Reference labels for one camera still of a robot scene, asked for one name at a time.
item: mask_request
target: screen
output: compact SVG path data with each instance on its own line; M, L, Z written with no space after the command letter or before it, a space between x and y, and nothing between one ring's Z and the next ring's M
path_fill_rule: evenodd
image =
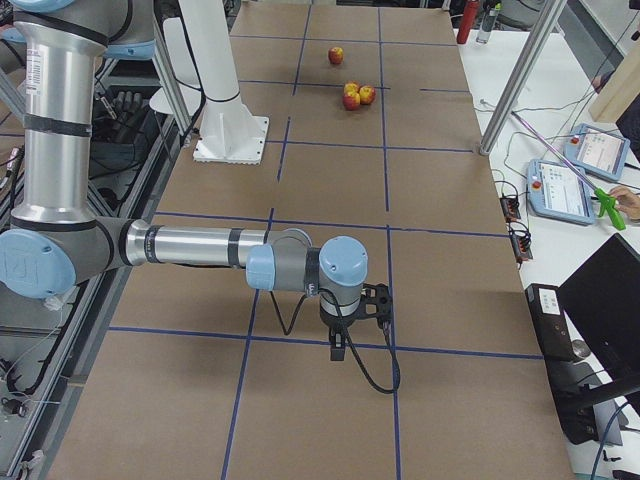
M578 160L605 172L613 173L623 148L624 140L593 128L587 128L578 152Z
M611 378L640 372L640 255L619 234L560 286L558 297ZM640 394L627 398L640 413Z
M567 167L540 163L544 203L549 210L586 217L582 185Z

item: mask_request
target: bottle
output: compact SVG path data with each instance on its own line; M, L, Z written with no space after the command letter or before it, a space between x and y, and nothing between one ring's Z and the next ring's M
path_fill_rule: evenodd
M493 26L496 24L500 10L502 10L502 4L498 2L495 7L489 9L488 12L484 12L480 30L478 30L478 35L476 36L476 42L487 43L489 41L491 31L493 30Z
M464 6L464 12L462 12L462 22L460 22L460 28L458 29L458 37L456 38L458 45L467 43L469 32L471 31L473 22L476 20L479 5L479 0L467 0L467 4Z

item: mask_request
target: metal pole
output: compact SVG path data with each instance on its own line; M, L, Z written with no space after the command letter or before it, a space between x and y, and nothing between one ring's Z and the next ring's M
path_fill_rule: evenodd
M2 69L0 69L0 100L9 107L11 113L24 125L24 114L27 109L26 99L18 89L13 86L13 83L11 83L11 80Z
M538 17L538 21L529 34L522 53L520 53L516 66L513 68L513 72L511 72L511 77L509 77L509 81L504 88L500 101L498 101L493 116L491 120L489 120L487 129L480 142L479 152L481 155L489 155L489 153L491 153L518 96L520 96L520 92L527 78L529 78L529 74L538 59L538 55L540 55L540 52L544 48L544 44L558 21L558 17L560 17L560 13L562 13L562 9L566 3L567 0L548 0L545 3L544 8L540 12L540 17Z
M178 130L180 135L187 134L191 119L189 117L189 111L187 105L184 102L184 97L176 81L175 73L171 67L171 61L169 60L169 52L167 51L167 45L164 43L164 37L158 26L158 22L153 17L153 30L156 37L156 52L153 55L153 65L156 67L158 77L160 78L160 84L164 89L167 96L169 106L173 112L173 116L176 119Z

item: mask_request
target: person's hand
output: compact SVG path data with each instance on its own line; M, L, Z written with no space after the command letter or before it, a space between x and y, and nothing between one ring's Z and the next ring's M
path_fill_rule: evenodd
M631 220L640 220L640 197L627 187L614 187L609 195L617 201L616 210L626 213Z

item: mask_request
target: computer monitor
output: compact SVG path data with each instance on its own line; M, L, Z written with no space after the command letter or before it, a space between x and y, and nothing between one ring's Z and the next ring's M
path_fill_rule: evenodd
M613 235L560 286L558 299L613 379L587 393L582 405L626 395L640 414L640 393L629 394L640 391L638 252Z

